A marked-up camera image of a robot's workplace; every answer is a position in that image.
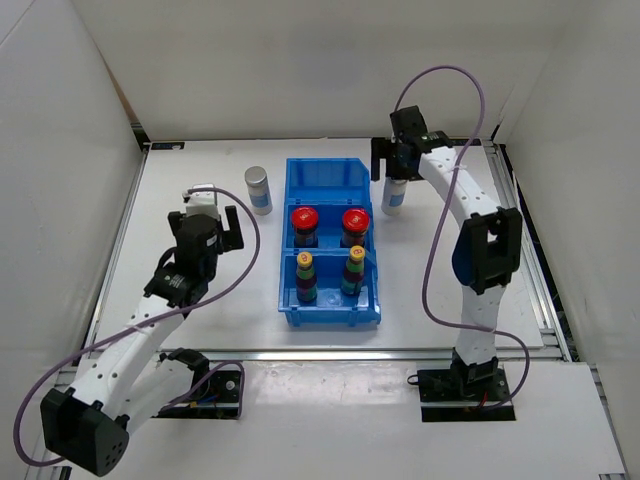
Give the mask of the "yellow-capped sauce bottle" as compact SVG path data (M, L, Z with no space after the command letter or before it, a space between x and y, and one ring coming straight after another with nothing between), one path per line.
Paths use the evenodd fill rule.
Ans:
M359 245L350 248L341 281L341 290L345 295L358 295L364 282L366 250Z
M317 277L310 252L302 251L296 257L296 294L300 302L310 303L317 297Z

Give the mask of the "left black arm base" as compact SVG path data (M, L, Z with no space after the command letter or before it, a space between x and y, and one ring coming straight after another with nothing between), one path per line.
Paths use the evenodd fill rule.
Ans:
M173 361L184 364L192 373L191 386L205 381L185 399L163 407L157 418L237 420L242 412L245 369L238 361L213 364L204 354L179 348L161 353L159 362Z

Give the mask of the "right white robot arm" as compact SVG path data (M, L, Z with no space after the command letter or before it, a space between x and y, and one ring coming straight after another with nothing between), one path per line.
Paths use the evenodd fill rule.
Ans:
M498 374L495 336L501 299L521 259L522 216L504 208L460 164L442 131L431 131L416 106L390 115L393 136L371 141L371 178L387 183L425 180L444 201L459 235L452 253L463 306L449 387L460 399L488 391Z

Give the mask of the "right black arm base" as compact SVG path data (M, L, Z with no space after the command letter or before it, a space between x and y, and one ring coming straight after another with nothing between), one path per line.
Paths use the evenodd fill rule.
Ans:
M515 409L506 373L463 386L451 368L420 369L407 377L417 387L423 423L512 422Z

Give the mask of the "red-lidded sauce jar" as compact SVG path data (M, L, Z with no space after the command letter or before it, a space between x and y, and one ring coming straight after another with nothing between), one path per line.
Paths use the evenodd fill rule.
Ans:
M291 214L291 224L296 247L316 247L318 245L319 214L314 208L309 206L296 208Z
M364 246L370 226L370 217L363 208L350 208L342 216L341 246Z

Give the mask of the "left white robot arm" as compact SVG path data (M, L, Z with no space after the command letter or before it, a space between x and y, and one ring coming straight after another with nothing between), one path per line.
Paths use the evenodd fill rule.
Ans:
M214 399L209 361L178 348L153 356L208 292L220 254L244 247L235 207L220 221L212 207L175 211L168 220L176 245L158 263L119 339L65 391L50 390L40 404L46 447L103 477L121 460L133 432L179 403Z

